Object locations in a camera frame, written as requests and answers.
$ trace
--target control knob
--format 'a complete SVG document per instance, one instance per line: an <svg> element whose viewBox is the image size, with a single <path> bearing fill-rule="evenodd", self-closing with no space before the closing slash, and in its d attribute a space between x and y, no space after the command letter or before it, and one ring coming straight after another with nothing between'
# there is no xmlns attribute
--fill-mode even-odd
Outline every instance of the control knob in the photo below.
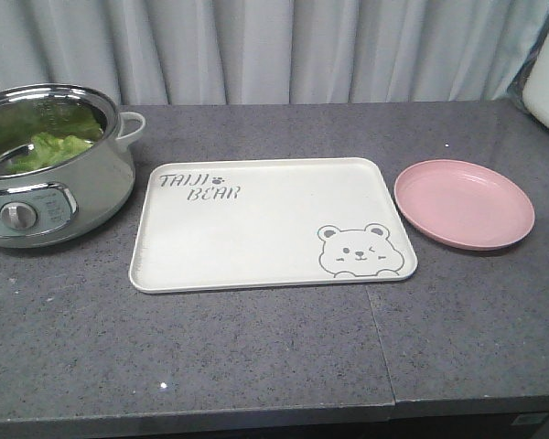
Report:
<svg viewBox="0 0 549 439"><path fill-rule="evenodd" d="M26 230L37 222L37 213L28 204L14 201L0 209L0 218L10 229Z"/></svg>

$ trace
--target green lettuce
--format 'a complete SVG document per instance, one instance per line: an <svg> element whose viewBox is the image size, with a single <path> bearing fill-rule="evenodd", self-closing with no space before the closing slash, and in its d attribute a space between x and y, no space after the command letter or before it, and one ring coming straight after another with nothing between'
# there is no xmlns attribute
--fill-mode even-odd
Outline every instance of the green lettuce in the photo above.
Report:
<svg viewBox="0 0 549 439"><path fill-rule="evenodd" d="M75 135L64 138L55 137L49 133L39 133L31 137L34 148L28 155L20 155L8 166L11 174L35 171L44 167L56 165L81 154L92 146L91 143Z"/></svg>

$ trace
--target cartoon bear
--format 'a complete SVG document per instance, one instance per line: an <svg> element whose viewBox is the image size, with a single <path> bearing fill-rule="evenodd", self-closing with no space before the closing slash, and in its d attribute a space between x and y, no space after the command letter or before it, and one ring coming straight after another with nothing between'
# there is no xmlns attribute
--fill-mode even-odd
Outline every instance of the cartoon bear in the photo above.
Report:
<svg viewBox="0 0 549 439"><path fill-rule="evenodd" d="M398 274L404 257L388 240L389 235L386 227L376 223L364 230L323 226L318 231L323 241L319 264L326 272L341 278Z"/></svg>

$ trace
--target gray curtain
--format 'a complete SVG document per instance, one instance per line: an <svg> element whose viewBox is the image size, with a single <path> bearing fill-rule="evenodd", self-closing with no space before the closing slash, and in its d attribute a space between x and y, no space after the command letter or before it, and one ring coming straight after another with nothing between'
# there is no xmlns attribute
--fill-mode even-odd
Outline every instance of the gray curtain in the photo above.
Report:
<svg viewBox="0 0 549 439"><path fill-rule="evenodd" d="M121 103L504 96L549 0L0 0L0 90Z"/></svg>

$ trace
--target rectangular tray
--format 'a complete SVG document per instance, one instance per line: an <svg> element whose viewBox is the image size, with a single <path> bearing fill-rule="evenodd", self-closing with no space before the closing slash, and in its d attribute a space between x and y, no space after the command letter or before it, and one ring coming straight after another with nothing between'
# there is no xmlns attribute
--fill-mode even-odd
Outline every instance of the rectangular tray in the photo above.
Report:
<svg viewBox="0 0 549 439"><path fill-rule="evenodd" d="M397 281L416 265L369 160L175 163L149 178L130 280L158 294Z"/></svg>

